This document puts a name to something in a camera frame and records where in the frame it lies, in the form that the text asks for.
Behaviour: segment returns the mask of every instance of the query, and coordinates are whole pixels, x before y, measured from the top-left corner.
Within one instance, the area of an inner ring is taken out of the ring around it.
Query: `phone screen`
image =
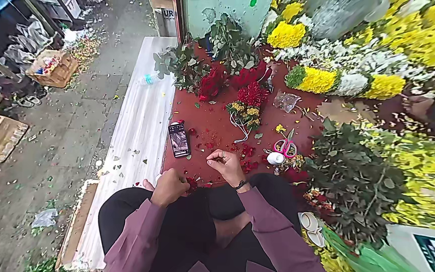
[[[174,157],[177,158],[190,155],[184,124],[170,125],[169,135],[171,138],[172,152],[174,153]]]

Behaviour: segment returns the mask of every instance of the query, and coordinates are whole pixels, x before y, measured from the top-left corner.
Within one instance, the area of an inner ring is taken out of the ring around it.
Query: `green bag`
[[[356,257],[335,232],[323,227],[322,233],[325,240],[356,272],[419,272],[391,246],[384,244],[380,250],[375,250],[368,244],[360,244],[359,257]]]

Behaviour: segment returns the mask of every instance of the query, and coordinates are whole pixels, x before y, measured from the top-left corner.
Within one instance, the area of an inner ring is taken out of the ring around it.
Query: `wall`
[[[184,0],[185,17],[193,38],[204,37],[221,14],[234,18],[249,35],[260,33],[271,0]]]

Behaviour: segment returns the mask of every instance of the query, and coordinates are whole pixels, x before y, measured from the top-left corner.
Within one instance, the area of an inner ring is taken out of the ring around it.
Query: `concrete floor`
[[[95,162],[108,151],[143,37],[157,35],[146,0],[107,0],[93,16],[102,19],[92,27],[106,31],[106,43],[78,86],[53,89],[42,105],[18,113],[31,129],[0,164],[0,271],[23,271],[28,257],[59,250],[82,181],[94,178]],[[34,237],[34,214],[52,202],[57,224]]]

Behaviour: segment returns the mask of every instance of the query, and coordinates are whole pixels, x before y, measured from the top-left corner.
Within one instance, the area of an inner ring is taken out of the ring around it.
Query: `black wristband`
[[[237,187],[233,187],[233,188],[237,190],[237,189],[243,187],[246,183],[247,183],[247,181],[240,181],[239,185]]]

